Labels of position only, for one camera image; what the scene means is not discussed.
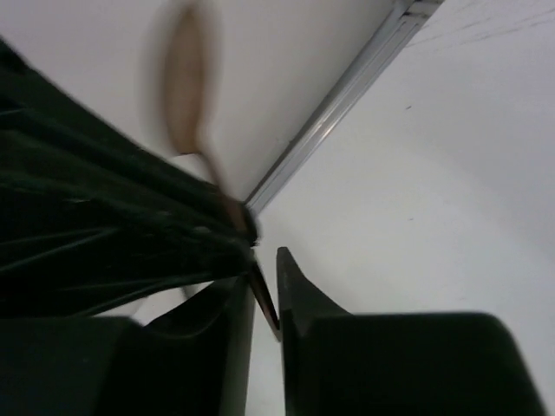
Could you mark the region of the white ceramic spoon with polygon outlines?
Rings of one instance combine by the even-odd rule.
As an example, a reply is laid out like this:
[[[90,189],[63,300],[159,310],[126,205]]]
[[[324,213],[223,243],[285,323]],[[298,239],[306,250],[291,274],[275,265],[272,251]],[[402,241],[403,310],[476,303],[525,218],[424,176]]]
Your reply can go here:
[[[229,193],[208,137],[216,53],[211,6],[204,1],[165,1],[149,34],[147,50],[156,61],[155,113],[166,145],[172,156],[199,162],[213,213],[236,236],[248,237],[246,209]]]

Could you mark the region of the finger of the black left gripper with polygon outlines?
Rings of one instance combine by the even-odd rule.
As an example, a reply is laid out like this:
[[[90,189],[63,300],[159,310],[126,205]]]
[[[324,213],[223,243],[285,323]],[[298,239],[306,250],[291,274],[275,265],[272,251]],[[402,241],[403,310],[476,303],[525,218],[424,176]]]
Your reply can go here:
[[[1,47],[1,315],[94,315],[249,272],[256,226]]]

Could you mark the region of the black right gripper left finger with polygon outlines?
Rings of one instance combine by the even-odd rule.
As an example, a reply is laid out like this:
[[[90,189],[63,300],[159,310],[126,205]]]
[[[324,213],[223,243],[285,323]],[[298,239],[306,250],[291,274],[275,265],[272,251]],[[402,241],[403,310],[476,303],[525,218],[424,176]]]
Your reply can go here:
[[[254,301],[219,280],[146,326],[124,317],[1,323],[4,415],[242,415]]]

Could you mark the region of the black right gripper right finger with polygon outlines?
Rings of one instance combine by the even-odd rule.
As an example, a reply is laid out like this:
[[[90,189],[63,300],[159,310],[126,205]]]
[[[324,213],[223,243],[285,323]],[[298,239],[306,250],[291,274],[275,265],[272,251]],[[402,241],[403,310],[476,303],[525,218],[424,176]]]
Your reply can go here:
[[[543,415],[516,342],[477,312],[354,315],[277,251],[289,415]]]

